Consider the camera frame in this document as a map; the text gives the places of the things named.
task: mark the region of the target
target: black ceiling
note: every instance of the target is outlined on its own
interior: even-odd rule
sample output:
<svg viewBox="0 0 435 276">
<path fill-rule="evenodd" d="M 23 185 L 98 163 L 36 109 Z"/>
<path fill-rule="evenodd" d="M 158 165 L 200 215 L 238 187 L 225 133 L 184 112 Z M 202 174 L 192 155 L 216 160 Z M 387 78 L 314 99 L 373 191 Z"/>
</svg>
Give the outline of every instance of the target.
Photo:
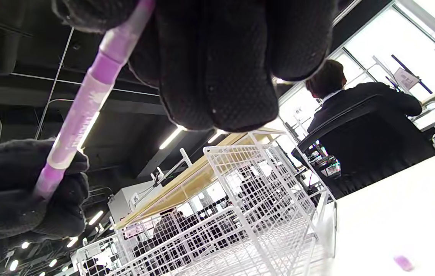
<svg viewBox="0 0 435 276">
<path fill-rule="evenodd" d="M 370 7 L 369 2 L 379 10 L 386 1 L 363 2 L 360 12 L 364 14 L 365 7 Z M 374 9 L 370 10 L 371 14 L 376 13 Z M 341 21 L 345 27 L 334 30 L 335 44 L 349 31 L 363 25 L 356 18 L 352 17 L 354 23 L 351 24 Z M 71 28 L 62 25 L 51 12 L 50 0 L 0 0 L 0 141 L 35 136 L 70 32 Z M 52 99 L 74 98 L 78 83 L 95 57 L 100 39 L 98 34 L 72 33 Z M 280 86 L 279 94 L 288 88 Z M 59 132 L 70 104 L 69 101 L 50 104 L 40 138 L 51 138 Z M 172 168 L 181 159 L 180 148 L 196 161 L 202 156 L 202 147 L 214 134 L 213 131 L 184 131 L 167 148 L 160 150 L 160 144 L 174 129 L 160 104 L 158 91 L 142 85 L 125 67 L 84 143 L 84 152 L 91 164 L 88 171 L 91 197 L 84 204 L 88 219 L 99 210 L 108 211 L 110 194 L 150 180 L 150 173 L 155 172 L 157 166 L 163 171 Z M 104 226 L 109 224 L 107 217 L 99 221 Z M 66 247 L 68 241 L 64 240 L 45 241 L 25 250 L 16 250 L 14 258 L 20 260 L 20 265 L 14 274 L 38 276 L 45 271 L 51 276 L 60 272 L 70 263 L 69 253 L 81 245 L 81 239 L 94 238 L 94 227 L 88 225 L 76 245 L 69 249 Z M 58 264 L 49 268 L 53 258 Z M 0 264 L 0 274 L 10 273 L 5 262 Z"/>
</svg>

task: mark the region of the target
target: gloved hand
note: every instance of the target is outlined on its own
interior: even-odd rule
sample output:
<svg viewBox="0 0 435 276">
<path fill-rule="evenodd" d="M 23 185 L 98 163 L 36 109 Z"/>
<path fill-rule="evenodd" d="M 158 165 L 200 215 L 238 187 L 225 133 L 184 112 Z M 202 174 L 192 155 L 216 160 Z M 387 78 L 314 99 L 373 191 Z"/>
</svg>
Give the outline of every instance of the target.
<svg viewBox="0 0 435 276">
<path fill-rule="evenodd" d="M 103 33 L 138 0 L 53 0 L 78 30 Z M 190 130 L 249 131 L 278 114 L 272 75 L 300 81 L 328 54 L 336 0 L 156 0 L 129 65 Z"/>
<path fill-rule="evenodd" d="M 24 241 L 75 237 L 84 230 L 81 204 L 88 198 L 88 181 L 82 173 L 88 169 L 86 156 L 75 156 L 50 202 L 32 194 L 52 145 L 52 140 L 0 145 L 0 260 Z"/>
</svg>

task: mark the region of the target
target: white wire basket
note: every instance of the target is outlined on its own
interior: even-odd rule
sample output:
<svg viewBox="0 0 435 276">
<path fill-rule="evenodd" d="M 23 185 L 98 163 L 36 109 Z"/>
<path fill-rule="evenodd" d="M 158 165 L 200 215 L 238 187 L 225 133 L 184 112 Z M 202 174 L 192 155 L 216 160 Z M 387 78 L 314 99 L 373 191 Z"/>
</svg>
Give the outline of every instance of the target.
<svg viewBox="0 0 435 276">
<path fill-rule="evenodd" d="M 205 218 L 169 210 L 131 224 L 79 249 L 80 274 L 308 275 L 310 264 L 333 256 L 334 246 L 317 231 L 330 192 L 308 196 L 273 143 L 206 147 L 204 153 L 228 207 Z"/>
</svg>

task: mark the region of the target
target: white sign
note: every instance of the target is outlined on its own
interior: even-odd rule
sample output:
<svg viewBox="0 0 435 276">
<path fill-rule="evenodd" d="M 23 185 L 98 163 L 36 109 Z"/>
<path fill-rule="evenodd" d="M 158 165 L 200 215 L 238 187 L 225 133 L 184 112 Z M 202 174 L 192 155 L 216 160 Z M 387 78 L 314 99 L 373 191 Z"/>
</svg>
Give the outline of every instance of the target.
<svg viewBox="0 0 435 276">
<path fill-rule="evenodd" d="M 403 70 L 402 68 L 398 68 L 398 70 L 393 74 L 393 77 L 395 77 L 395 80 L 399 85 L 402 85 L 407 90 L 410 90 L 420 82 L 419 78 Z"/>
<path fill-rule="evenodd" d="M 137 192 L 135 192 L 131 197 L 130 197 L 130 202 L 132 203 L 132 206 L 135 207 L 136 204 L 139 202 L 139 195 L 137 195 Z"/>
</svg>

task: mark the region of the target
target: black office chair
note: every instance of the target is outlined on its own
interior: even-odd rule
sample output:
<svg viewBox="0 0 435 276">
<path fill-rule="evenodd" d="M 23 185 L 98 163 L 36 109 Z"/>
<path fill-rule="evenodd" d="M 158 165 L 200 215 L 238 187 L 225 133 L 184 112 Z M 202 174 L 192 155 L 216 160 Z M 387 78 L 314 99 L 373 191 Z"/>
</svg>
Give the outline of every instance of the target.
<svg viewBox="0 0 435 276">
<path fill-rule="evenodd" d="M 435 155 L 419 129 L 377 95 L 321 124 L 298 148 L 305 152 L 317 140 L 340 161 L 336 179 L 314 166 L 337 199 Z M 305 163 L 296 149 L 292 154 Z"/>
</svg>

